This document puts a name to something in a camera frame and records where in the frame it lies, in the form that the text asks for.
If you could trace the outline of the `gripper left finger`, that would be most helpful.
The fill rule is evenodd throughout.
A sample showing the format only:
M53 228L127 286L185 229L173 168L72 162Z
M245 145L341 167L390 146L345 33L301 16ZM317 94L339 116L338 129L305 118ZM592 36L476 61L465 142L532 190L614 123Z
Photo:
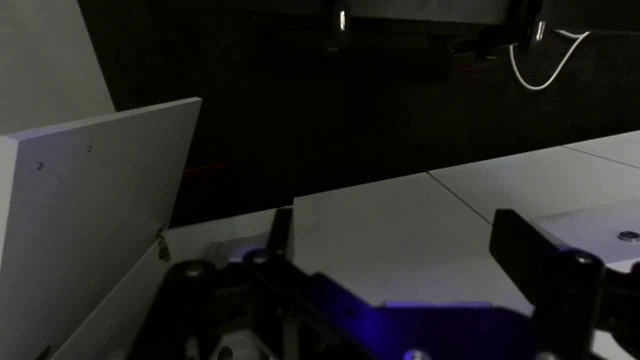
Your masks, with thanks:
M275 212L266 245L217 268L190 260L169 269L127 360L210 360L247 334L277 360L383 360L357 335L368 308L333 280L288 258L294 212Z

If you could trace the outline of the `white cabinet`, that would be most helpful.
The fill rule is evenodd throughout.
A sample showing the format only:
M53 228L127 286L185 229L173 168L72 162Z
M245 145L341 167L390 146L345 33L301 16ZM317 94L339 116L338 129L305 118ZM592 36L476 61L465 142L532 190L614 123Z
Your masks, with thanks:
M531 306L490 257L512 208L545 234L628 271L640 261L640 131L295 198L288 257L371 305ZM123 359L170 267L217 268L265 246L275 210L165 228L45 360Z

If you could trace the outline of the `white cabinet door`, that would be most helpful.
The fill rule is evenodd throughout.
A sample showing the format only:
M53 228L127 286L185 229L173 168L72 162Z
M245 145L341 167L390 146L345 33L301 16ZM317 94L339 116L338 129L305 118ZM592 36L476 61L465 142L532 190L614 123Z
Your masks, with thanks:
M201 105L0 136L0 360L56 353L169 226Z

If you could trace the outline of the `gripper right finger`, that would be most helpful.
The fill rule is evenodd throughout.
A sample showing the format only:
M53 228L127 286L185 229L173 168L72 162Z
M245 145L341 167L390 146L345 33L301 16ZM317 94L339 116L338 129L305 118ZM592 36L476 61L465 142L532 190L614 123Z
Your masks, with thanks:
M507 208L494 212L489 251L534 308L522 359L606 360L592 351L599 330L640 360L640 261L629 272L611 269Z

